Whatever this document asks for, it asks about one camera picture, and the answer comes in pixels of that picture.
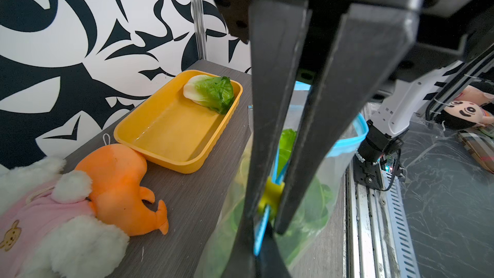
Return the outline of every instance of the bok choy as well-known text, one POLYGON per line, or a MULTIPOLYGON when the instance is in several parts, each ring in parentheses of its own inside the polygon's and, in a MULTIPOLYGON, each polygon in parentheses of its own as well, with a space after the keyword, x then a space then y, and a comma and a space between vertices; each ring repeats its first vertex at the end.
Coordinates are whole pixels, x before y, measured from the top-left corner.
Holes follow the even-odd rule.
POLYGON ((184 85, 184 96, 195 103, 226 114, 233 104, 233 86, 224 76, 196 75, 184 85))

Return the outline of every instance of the lettuce leaf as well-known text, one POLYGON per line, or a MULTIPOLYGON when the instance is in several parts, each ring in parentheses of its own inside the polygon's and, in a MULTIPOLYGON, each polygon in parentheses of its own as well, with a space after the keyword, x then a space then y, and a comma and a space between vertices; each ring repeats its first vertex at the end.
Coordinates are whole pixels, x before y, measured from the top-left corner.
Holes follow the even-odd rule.
POLYGON ((233 86, 229 77, 196 75, 184 85, 184 96, 195 103, 226 114, 233 104, 233 86))
POLYGON ((278 175, 280 175, 281 170, 283 170, 285 164, 290 159, 292 155, 293 144, 297 138, 297 132, 293 129, 285 129, 281 133, 280 137, 280 155, 278 156, 278 175))

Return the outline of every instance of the pink plush clothing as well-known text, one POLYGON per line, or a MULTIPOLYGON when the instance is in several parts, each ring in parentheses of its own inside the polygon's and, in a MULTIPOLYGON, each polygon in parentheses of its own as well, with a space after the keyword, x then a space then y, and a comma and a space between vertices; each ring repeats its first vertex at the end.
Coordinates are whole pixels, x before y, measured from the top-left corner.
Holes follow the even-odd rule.
POLYGON ((70 204, 54 201, 51 193, 55 183, 38 186, 0 216, 0 240, 3 240, 3 244, 12 243, 10 238, 15 239, 19 235, 8 251, 7 245, 0 248, 0 273, 3 278, 19 275, 22 262, 52 229, 80 215, 94 216, 86 200, 70 204), (20 230, 14 228, 16 233, 12 235, 10 232, 6 236, 17 220, 16 228, 20 230))

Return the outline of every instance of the white plush toy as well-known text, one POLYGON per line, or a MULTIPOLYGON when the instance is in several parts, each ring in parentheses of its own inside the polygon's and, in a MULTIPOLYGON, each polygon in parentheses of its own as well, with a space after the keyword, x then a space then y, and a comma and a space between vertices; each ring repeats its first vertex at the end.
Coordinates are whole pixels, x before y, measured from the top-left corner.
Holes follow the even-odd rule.
POLYGON ((122 260, 128 236, 97 220, 82 171, 45 158, 0 174, 0 276, 103 278, 122 260))

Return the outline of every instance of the plaid fabric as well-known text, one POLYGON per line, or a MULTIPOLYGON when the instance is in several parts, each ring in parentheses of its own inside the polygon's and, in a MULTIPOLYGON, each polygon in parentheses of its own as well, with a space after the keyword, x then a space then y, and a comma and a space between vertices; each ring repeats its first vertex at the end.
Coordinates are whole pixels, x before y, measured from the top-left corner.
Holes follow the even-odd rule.
POLYGON ((478 133, 476 129, 461 130, 458 132, 458 138, 475 161, 494 174, 494 142, 492 139, 478 133))

